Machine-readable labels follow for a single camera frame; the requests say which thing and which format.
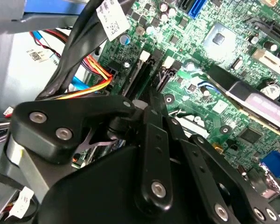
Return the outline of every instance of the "black plastic bracket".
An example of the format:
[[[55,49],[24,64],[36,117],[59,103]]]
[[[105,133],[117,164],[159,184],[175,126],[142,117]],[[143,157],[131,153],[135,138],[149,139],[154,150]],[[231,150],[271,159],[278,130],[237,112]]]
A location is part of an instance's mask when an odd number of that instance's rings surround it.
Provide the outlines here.
[[[46,161],[65,164],[83,141],[82,131],[97,127],[114,117],[129,117],[135,108],[122,96],[44,100],[18,105],[13,112],[11,132],[21,146],[37,153]],[[45,114],[43,123],[33,122],[32,112]],[[60,127],[69,129],[72,137],[62,140],[57,137]]]

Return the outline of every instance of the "green circuit board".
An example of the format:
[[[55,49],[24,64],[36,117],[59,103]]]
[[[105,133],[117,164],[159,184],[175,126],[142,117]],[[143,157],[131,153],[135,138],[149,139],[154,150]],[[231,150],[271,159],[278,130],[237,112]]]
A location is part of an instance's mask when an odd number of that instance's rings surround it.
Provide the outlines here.
[[[123,34],[130,37],[130,43],[121,44],[120,37],[106,43],[99,63],[105,68],[110,62],[122,65],[119,74],[112,81],[111,94],[119,93],[133,64],[136,63],[143,50],[152,54],[158,49],[161,51],[160,60],[165,60],[167,56],[170,56],[183,63],[182,68],[174,78],[169,80],[162,91],[164,94],[170,93],[175,97],[174,103],[168,105],[168,111],[183,109],[187,114],[200,116],[210,134],[209,142],[223,147],[223,154],[231,165],[236,167],[238,164],[242,164],[245,168],[250,168],[259,162],[259,158],[263,158],[272,150],[280,149],[280,136],[242,114],[221,93],[210,91],[210,97],[205,99],[198,89],[191,92],[186,89],[195,77],[207,80],[204,73],[213,64],[226,69],[253,87],[257,87],[265,78],[276,80],[280,86],[279,75],[273,74],[266,66],[251,58],[257,48],[263,47],[265,41],[273,40],[261,32],[258,27],[246,23],[248,19],[258,17],[261,20],[275,20],[280,24],[280,0],[275,7],[268,7],[259,0],[223,0],[221,6],[218,7],[213,1],[208,0],[196,19],[179,10],[178,3],[173,1],[169,7],[176,9],[176,15],[169,17],[167,22],[161,21],[158,26],[148,32],[147,27],[152,27],[151,23],[154,18],[160,16],[159,4],[161,2],[161,0],[135,2],[132,7],[133,12],[131,15],[127,15],[131,27]],[[139,17],[135,18],[134,14],[145,19],[145,24],[140,25]],[[136,31],[139,26],[146,29],[144,34],[140,35]],[[230,44],[227,47],[216,47],[214,50],[213,43],[208,41],[208,38],[212,35],[213,30],[220,28],[227,32],[226,37],[229,38]],[[250,40],[253,36],[259,39],[257,43],[251,43]],[[280,44],[274,42],[280,50]],[[238,58],[242,58],[243,65],[235,71],[232,69],[232,65]],[[131,66],[124,67],[125,62],[129,62]],[[187,71],[185,65],[189,62],[194,63],[201,72]],[[151,75],[156,69],[158,69],[157,66],[154,66]],[[96,84],[98,79],[98,76],[93,75],[89,85]],[[148,80],[142,80],[142,82],[145,87]],[[228,105],[221,113],[213,109],[219,100]],[[232,127],[229,134],[220,133],[219,129],[224,125]],[[257,142],[246,144],[237,141],[238,150],[230,149],[226,141],[228,139],[236,140],[238,135],[248,127],[261,133]]]

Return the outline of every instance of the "motherboard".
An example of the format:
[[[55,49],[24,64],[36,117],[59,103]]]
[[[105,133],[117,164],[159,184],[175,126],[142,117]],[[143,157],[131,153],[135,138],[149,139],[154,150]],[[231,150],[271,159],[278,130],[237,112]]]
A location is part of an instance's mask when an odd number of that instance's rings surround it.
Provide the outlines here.
[[[280,0],[138,0],[126,17],[130,29],[99,58],[114,75],[105,91],[156,88],[186,135],[201,134],[235,168],[280,152],[279,121],[242,99],[280,105]]]

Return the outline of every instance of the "wire bundle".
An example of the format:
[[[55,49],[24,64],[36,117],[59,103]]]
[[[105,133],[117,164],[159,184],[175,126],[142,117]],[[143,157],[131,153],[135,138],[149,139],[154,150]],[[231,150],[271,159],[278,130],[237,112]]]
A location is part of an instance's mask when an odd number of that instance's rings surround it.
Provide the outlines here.
[[[92,0],[86,4],[66,41],[56,71],[36,100],[63,94],[80,64],[87,63],[84,59],[106,40],[106,33],[96,14],[101,3],[102,0]]]

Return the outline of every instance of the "screw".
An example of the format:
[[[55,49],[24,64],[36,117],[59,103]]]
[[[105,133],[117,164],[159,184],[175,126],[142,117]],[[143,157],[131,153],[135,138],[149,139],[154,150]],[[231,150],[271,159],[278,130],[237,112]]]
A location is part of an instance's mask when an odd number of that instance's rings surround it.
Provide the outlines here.
[[[47,120],[47,116],[44,113],[40,112],[32,112],[29,115],[29,118],[30,120],[38,124],[44,123]]]
[[[178,125],[178,121],[176,119],[172,118],[171,120],[173,124]]]
[[[60,127],[56,130],[56,136],[62,140],[69,140],[73,134],[71,133],[70,129],[67,129],[66,127]]]
[[[201,137],[197,137],[197,140],[202,144],[204,143],[204,140]]]
[[[261,220],[263,220],[263,221],[265,220],[264,215],[261,213],[261,211],[259,211],[259,209],[254,208],[254,212],[255,212],[256,216],[257,216],[259,219],[261,219]]]
[[[228,213],[220,204],[215,204],[215,212],[216,214],[225,222],[228,220]]]
[[[127,107],[130,107],[130,106],[131,106],[130,103],[128,103],[128,102],[126,102],[126,101],[124,101],[123,104],[126,105]]]
[[[164,185],[160,182],[153,182],[151,185],[151,190],[153,191],[154,195],[156,195],[159,198],[163,198],[166,196],[166,189]]]
[[[155,115],[158,115],[158,112],[155,111],[155,110],[151,110],[151,112],[152,112],[153,114],[155,114]]]
[[[273,213],[270,209],[266,209],[266,212],[269,214],[269,217],[272,220],[277,221],[277,217],[276,217],[275,213]]]

